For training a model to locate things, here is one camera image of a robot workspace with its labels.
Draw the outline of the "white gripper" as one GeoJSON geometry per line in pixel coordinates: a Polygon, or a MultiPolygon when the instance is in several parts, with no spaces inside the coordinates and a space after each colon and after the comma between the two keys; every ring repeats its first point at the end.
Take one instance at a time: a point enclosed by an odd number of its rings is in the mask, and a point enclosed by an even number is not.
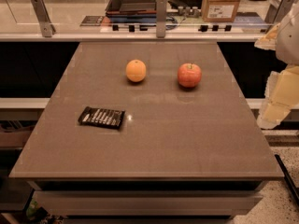
{"type": "Polygon", "coordinates": [[[257,124],[262,129],[274,129],[299,104],[299,4],[293,4],[281,23],[259,38],[254,47],[276,50],[279,60],[294,64],[280,73],[272,71],[267,79],[257,124]]]}

